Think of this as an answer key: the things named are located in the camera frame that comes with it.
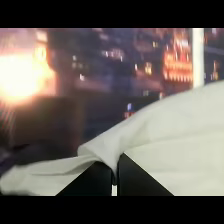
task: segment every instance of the white cloth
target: white cloth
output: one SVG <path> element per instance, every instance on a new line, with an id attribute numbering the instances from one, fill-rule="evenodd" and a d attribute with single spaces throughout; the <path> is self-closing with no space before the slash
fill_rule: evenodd
<path id="1" fill-rule="evenodd" d="M 174 195 L 224 195 L 222 96 L 223 81 L 167 97 L 81 145 L 78 155 L 88 157 L 91 162 L 103 161 L 116 172 L 119 157 L 125 152 Z M 35 181 L 39 177 L 33 175 L 32 167 L 36 166 L 36 173 L 39 170 L 48 172 L 48 168 L 44 167 L 48 164 L 51 167 L 47 175 L 47 178 L 51 177 L 48 185 L 59 184 L 59 188 L 63 189 L 62 185 L 65 187 L 77 177 L 76 163 L 86 163 L 79 157 L 38 163 L 22 171 L 14 167 L 0 180 L 0 188 L 3 192 L 29 190 L 34 193 L 31 181 L 25 182 L 24 178 L 32 176 L 32 181 Z M 65 162 L 58 168 L 61 171 L 60 182 L 52 174 L 55 173 L 55 164 L 64 161 L 70 161 L 70 165 Z M 69 181 L 62 181 L 66 180 L 70 170 L 74 175 L 69 172 Z M 23 178 L 17 178 L 20 188 L 10 182 L 15 174 L 19 176 L 18 173 L 23 173 Z M 44 181 L 40 182 L 38 187 L 43 190 L 36 187 L 38 195 L 55 195 L 59 190 L 51 192 Z"/>

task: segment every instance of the night cityscape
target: night cityscape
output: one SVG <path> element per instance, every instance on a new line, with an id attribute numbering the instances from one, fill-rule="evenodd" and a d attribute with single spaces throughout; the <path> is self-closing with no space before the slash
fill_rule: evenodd
<path id="1" fill-rule="evenodd" d="M 0 176 L 77 156 L 145 106 L 193 89 L 193 29 L 0 28 Z M 207 85 L 224 79 L 224 28 L 203 32 Z M 39 141 L 50 151 L 20 155 Z"/>

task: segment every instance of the black object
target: black object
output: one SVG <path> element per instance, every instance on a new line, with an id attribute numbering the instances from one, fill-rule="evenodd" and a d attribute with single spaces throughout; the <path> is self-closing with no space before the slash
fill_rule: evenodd
<path id="1" fill-rule="evenodd" d="M 118 163 L 118 196 L 173 196 L 128 156 Z"/>
<path id="2" fill-rule="evenodd" d="M 112 179 L 112 170 L 95 162 L 57 196 L 111 196 Z"/>

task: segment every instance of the white fabric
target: white fabric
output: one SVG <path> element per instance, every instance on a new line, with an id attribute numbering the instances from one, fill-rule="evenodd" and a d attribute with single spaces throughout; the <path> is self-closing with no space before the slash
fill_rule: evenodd
<path id="1" fill-rule="evenodd" d="M 222 96 L 224 82 L 218 82 L 158 101 L 80 146 L 78 155 L 81 158 L 89 156 L 92 162 L 103 161 L 116 172 L 119 157 L 125 152 L 174 195 L 224 195 Z M 23 171 L 15 167 L 0 180 L 0 188 L 4 192 L 12 189 L 34 192 L 30 181 L 24 182 L 28 175 L 32 176 L 32 181 L 39 178 L 33 175 L 33 166 L 36 166 L 37 173 L 40 169 L 49 171 L 48 186 L 52 187 L 51 183 L 57 185 L 59 181 L 52 174 L 55 173 L 55 164 L 62 161 L 67 160 L 38 163 Z M 70 181 L 76 178 L 76 163 L 80 160 L 77 157 L 68 161 L 72 165 L 65 162 L 58 170 L 64 179 L 72 170 L 74 175 L 70 175 Z M 51 170 L 43 167 L 46 164 Z M 19 185 L 16 185 L 20 188 L 12 187 L 9 180 L 18 173 L 23 173 L 23 178 L 17 178 Z M 59 188 L 65 187 L 69 181 L 62 181 Z M 51 192 L 50 187 L 45 191 L 45 182 L 41 182 L 41 195 L 55 195 L 59 190 Z"/>

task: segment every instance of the white pole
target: white pole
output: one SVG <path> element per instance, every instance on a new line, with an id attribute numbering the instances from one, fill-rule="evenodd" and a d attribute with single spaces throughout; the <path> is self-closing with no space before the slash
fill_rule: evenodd
<path id="1" fill-rule="evenodd" d="M 193 29 L 193 88 L 204 85 L 204 28 Z"/>

